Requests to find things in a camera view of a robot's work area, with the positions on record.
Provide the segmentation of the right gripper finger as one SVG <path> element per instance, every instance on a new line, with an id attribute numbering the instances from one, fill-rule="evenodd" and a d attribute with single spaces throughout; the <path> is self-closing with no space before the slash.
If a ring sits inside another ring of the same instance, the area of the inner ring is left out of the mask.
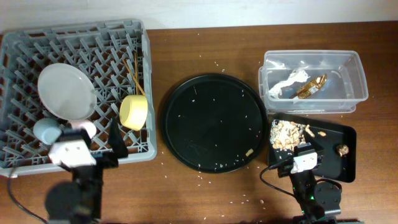
<path id="1" fill-rule="evenodd" d="M 284 149 L 269 149 L 269 165 L 274 165 L 279 161 L 283 161 L 284 159 L 290 157 L 292 155 L 291 150 Z"/>
<path id="2" fill-rule="evenodd" d="M 324 151 L 324 147 L 319 142 L 317 142 L 313 137 L 308 136 L 307 137 L 307 142 L 310 143 L 310 145 L 313 147 L 313 149 L 316 152 L 323 152 Z"/>

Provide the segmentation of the pink cup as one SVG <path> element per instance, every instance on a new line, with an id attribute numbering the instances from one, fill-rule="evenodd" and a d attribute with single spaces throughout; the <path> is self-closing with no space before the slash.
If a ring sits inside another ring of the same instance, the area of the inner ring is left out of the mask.
<path id="1" fill-rule="evenodd" d="M 69 121 L 68 123 L 70 124 L 72 129 L 84 129 L 91 139 L 93 139 L 96 135 L 97 128 L 95 124 L 87 119 L 79 121 Z"/>

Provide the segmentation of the yellow bowl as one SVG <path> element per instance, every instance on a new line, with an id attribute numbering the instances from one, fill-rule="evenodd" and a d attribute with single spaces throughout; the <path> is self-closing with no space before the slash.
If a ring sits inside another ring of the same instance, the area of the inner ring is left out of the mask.
<path id="1" fill-rule="evenodd" d="M 119 119 L 124 127 L 139 131 L 146 123 L 147 114 L 148 102 L 144 95 L 128 95 L 122 100 Z"/>

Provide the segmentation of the blue cup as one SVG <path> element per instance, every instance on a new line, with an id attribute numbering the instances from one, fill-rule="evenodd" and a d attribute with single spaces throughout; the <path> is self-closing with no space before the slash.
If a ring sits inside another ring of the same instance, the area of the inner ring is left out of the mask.
<path id="1" fill-rule="evenodd" d="M 33 127 L 34 136 L 46 145 L 53 144 L 61 135 L 60 124 L 51 118 L 38 120 Z"/>

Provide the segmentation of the white napkin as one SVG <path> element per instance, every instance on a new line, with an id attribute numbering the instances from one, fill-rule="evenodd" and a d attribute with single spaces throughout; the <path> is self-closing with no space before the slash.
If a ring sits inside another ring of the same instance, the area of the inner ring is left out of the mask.
<path id="1" fill-rule="evenodd" d="M 286 80 L 282 80 L 275 84 L 268 92 L 269 96 L 275 99 L 279 99 L 279 96 L 282 95 L 282 89 L 285 87 L 289 87 L 293 85 L 294 83 L 304 83 L 309 79 L 308 73 L 301 69 L 295 69 L 292 71 L 292 73 L 289 75 L 289 77 Z"/>

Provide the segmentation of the grey plate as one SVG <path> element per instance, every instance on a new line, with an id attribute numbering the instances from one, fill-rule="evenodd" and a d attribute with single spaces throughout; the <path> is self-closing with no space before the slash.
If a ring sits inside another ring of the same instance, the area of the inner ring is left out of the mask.
<path id="1" fill-rule="evenodd" d="M 65 63 L 45 67 L 37 89 L 43 105 L 64 120 L 83 120 L 94 113 L 97 97 L 90 79 L 79 69 Z"/>

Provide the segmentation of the wooden chopstick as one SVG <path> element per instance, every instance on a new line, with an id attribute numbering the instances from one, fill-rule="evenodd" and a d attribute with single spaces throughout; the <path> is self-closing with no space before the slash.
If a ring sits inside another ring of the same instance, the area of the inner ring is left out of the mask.
<path id="1" fill-rule="evenodd" d="M 126 62 L 125 60 L 123 60 L 123 64 L 124 64 L 124 66 L 126 67 L 127 71 L 129 72 L 131 78 L 133 79 L 133 81 L 134 81 L 134 83 L 135 83 L 135 85 L 136 85 L 136 88 L 141 92 L 142 95 L 145 96 L 146 93 L 145 93 L 144 89 L 143 89 L 143 88 L 141 87 L 141 85 L 139 84 L 137 78 L 133 75 L 131 69 L 129 68 L 129 66 L 128 66 L 128 64 L 127 64 L 127 62 Z"/>
<path id="2" fill-rule="evenodd" d="M 137 51 L 134 51 L 134 78 L 136 79 L 136 94 L 139 94 Z"/>

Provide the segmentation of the brown snack wrapper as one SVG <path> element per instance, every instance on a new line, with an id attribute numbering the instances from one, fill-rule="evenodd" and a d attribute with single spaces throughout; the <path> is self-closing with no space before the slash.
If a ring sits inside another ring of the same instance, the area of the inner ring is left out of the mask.
<path id="1" fill-rule="evenodd" d="M 325 73 L 322 76 L 316 77 L 308 83 L 304 84 L 300 89 L 298 89 L 290 99 L 306 99 L 319 90 L 321 90 L 328 80 L 328 75 Z"/>

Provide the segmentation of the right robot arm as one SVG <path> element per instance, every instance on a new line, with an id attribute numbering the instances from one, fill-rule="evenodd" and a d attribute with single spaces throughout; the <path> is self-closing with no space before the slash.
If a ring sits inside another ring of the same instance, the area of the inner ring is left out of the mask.
<path id="1" fill-rule="evenodd" d="M 341 213 L 341 158 L 334 145 L 318 137 L 305 134 L 304 142 L 294 147 L 292 155 L 270 165 L 279 177 L 289 177 L 292 196 L 302 210 L 294 223 L 337 223 Z"/>

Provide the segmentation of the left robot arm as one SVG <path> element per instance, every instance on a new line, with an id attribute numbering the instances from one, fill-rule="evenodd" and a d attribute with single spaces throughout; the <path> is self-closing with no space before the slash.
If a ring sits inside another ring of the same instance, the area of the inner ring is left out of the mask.
<path id="1" fill-rule="evenodd" d="M 66 129 L 51 145 L 49 158 L 53 164 L 68 171 L 71 181 L 54 185 L 45 198 L 49 223 L 98 223 L 101 219 L 103 171 L 119 166 L 119 159 L 128 156 L 118 119 L 109 127 L 109 152 L 94 156 L 91 139 L 84 129 Z"/>

